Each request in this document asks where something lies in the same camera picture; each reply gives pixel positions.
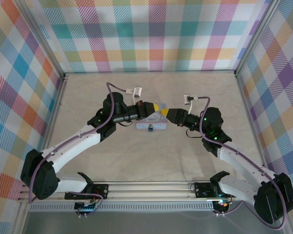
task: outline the colorful checkered pattern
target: colorful checkered pattern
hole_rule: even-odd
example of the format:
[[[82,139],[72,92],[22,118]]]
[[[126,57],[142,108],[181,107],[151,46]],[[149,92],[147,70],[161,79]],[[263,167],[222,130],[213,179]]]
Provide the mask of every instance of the colorful checkered pattern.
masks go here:
[[[63,70],[77,73],[233,70],[270,0],[33,1]]]
[[[240,81],[269,167],[293,183],[293,0],[281,2]]]
[[[41,147],[59,84],[12,0],[0,0],[0,234],[9,230],[25,154]]]

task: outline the plaid wallpaper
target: plaid wallpaper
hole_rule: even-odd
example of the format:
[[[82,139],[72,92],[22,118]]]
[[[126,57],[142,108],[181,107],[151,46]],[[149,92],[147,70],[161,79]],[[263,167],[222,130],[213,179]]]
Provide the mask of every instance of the plaid wallpaper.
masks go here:
[[[270,0],[26,0],[64,71],[233,70]]]
[[[293,183],[293,0],[281,2],[240,81],[269,167]]]
[[[9,230],[22,162],[41,147],[59,84],[12,0],[0,0],[0,234]]]

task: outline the beige floor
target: beige floor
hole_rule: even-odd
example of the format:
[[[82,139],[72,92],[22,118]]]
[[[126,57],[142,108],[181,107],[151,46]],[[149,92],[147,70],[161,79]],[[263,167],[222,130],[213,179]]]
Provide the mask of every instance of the beige floor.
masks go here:
[[[170,108],[184,108],[184,94],[210,96],[211,105],[222,113],[223,130],[250,157],[259,162],[255,142],[233,74],[211,73],[113,73],[70,76],[51,144],[77,132],[91,119],[108,94],[105,83],[126,88],[143,87],[142,100],[165,102]],[[132,104],[130,96],[125,102]],[[195,102],[199,114],[206,102]],[[84,172],[93,180],[205,180],[225,170],[236,171],[214,157],[200,139],[187,138],[185,128],[168,123],[166,130],[149,133],[117,126],[108,139],[67,163],[63,173]]]

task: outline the table surface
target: table surface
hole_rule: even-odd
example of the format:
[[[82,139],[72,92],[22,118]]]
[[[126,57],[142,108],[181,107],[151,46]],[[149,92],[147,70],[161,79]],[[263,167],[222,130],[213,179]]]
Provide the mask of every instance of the table surface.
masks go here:
[[[188,109],[184,94],[210,96],[224,119],[223,130],[255,162],[260,162],[251,128],[234,75],[230,73],[106,73],[70,75],[50,145],[55,145],[82,128],[102,108],[108,94],[106,82],[123,89],[143,87],[143,101],[166,103],[170,108]],[[124,95],[132,104],[132,97]],[[205,100],[194,102],[199,115]],[[168,123],[166,130],[137,130],[117,125],[109,138],[68,162],[61,174],[83,172],[96,181],[209,180],[227,171],[242,178],[227,163],[207,152],[201,139],[186,136],[186,128]]]

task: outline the plaid wall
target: plaid wall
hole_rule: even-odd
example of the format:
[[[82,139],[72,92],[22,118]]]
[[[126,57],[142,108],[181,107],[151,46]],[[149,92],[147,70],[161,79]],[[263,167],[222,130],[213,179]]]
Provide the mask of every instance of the plaid wall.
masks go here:
[[[270,0],[26,0],[66,72],[233,70]]]
[[[12,0],[0,0],[0,234],[9,230],[25,154],[41,147],[59,83]]]
[[[240,81],[269,167],[293,183],[293,0],[281,2]]]

